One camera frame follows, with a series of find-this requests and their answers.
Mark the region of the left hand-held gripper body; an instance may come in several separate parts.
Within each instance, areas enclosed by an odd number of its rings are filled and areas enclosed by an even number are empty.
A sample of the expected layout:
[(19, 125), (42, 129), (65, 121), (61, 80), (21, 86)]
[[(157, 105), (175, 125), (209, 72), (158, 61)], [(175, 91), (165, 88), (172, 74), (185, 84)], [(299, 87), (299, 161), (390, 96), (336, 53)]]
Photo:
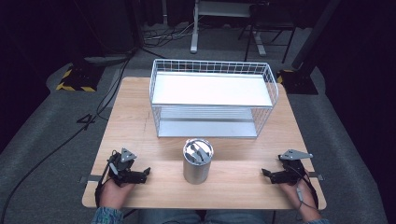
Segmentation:
[(108, 175), (118, 186), (131, 184), (125, 181), (125, 177), (128, 175), (145, 175), (131, 170), (136, 158), (137, 156), (133, 152), (124, 147), (121, 149), (121, 152), (112, 152), (112, 155), (107, 160), (110, 168)]

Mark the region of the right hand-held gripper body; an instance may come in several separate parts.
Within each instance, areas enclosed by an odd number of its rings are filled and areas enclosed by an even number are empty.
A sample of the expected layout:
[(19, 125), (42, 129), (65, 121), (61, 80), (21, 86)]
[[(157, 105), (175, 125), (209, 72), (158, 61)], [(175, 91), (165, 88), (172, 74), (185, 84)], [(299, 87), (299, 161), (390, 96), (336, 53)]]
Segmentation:
[(296, 184), (299, 179), (305, 176), (305, 168), (301, 159), (311, 159), (313, 155), (298, 151), (296, 149), (288, 149), (285, 153), (278, 156), (282, 163), (284, 170), (278, 172), (275, 177), (275, 182)]

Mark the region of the person's right hand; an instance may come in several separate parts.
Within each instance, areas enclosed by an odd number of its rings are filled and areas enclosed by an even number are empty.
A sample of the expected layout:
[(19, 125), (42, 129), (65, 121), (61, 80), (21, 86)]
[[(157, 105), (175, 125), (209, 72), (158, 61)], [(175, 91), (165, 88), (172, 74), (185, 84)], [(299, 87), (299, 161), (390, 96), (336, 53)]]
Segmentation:
[(286, 194), (292, 207), (301, 215), (303, 222), (321, 218), (311, 189), (304, 180), (299, 180), (295, 185), (282, 183), (279, 187)]

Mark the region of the person's left hand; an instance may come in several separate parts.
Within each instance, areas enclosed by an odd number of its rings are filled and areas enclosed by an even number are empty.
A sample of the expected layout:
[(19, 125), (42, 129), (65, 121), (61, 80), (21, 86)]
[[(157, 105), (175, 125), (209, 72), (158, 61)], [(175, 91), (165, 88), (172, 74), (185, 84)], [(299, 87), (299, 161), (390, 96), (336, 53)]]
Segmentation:
[(108, 179), (102, 187), (99, 205), (101, 207), (120, 210), (134, 187), (135, 184), (122, 184), (118, 186), (113, 179)]

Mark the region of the silver metal cup with lid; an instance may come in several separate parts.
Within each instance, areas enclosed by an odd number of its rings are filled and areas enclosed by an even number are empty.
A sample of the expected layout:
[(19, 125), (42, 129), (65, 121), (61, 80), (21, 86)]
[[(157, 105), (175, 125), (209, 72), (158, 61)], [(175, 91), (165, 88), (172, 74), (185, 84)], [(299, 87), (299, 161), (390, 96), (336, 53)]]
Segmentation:
[(188, 139), (183, 147), (183, 175), (187, 182), (199, 185), (206, 181), (214, 155), (212, 145), (205, 139)]

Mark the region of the person's legs in jeans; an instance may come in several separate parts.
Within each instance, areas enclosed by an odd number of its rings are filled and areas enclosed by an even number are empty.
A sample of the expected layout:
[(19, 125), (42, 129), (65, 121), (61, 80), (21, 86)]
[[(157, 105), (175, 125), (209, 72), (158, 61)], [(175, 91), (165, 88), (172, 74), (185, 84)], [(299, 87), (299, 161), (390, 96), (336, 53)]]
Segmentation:
[(206, 210), (199, 215), (190, 209), (142, 209), (139, 224), (266, 224), (261, 210)]

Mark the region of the black yellow striped stand base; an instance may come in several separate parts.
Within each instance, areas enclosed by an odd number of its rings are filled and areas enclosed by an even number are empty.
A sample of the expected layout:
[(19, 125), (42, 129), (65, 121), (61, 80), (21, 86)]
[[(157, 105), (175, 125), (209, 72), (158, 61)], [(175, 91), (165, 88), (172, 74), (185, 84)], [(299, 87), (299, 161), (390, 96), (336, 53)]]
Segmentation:
[(283, 69), (276, 72), (276, 80), (282, 84), (287, 94), (318, 95), (318, 90), (310, 76), (299, 71)]
[(72, 64), (67, 68), (56, 90), (97, 91), (104, 71), (105, 68), (103, 66), (92, 63)]

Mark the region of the black slanted stand pole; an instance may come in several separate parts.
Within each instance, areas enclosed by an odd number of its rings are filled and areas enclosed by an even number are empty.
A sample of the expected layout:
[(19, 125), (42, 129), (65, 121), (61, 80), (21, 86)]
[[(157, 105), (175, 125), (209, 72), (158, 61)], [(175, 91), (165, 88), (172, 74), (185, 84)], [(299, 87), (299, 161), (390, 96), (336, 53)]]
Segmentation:
[(313, 53), (314, 46), (318, 42), (319, 36), (324, 30), (326, 24), (332, 17), (340, 0), (326, 0), (326, 7), (321, 11), (309, 37), (304, 42), (302, 48), (298, 52), (291, 66), (295, 69), (300, 69), (308, 60), (308, 56)]

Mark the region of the black chair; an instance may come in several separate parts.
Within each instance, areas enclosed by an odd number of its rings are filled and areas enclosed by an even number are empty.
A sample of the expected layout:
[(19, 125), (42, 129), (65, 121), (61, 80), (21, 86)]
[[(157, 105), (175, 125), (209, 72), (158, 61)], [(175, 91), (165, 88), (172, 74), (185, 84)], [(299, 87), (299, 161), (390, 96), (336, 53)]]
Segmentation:
[(260, 33), (276, 32), (276, 36), (268, 43), (269, 46), (275, 46), (276, 39), (283, 32), (287, 31), (290, 32), (288, 41), (285, 44), (279, 44), (280, 47), (286, 48), (281, 61), (282, 63), (285, 62), (296, 30), (296, 25), (290, 12), (283, 4), (271, 3), (264, 0), (250, 5), (248, 12), (247, 25), (238, 36), (238, 38), (241, 38), (244, 32), (248, 32), (244, 61), (248, 59), (251, 40), (260, 37)]

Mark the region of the white metal desk frame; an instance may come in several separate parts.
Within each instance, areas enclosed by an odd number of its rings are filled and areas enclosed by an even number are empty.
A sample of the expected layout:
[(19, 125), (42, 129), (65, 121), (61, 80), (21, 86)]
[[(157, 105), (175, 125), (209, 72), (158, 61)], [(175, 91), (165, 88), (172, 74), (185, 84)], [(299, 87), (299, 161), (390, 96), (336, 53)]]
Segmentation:
[(220, 0), (194, 0), (193, 30), (191, 35), (190, 52), (194, 54), (198, 51), (198, 23), (201, 16), (248, 18), (249, 6), (250, 3), (229, 2)]

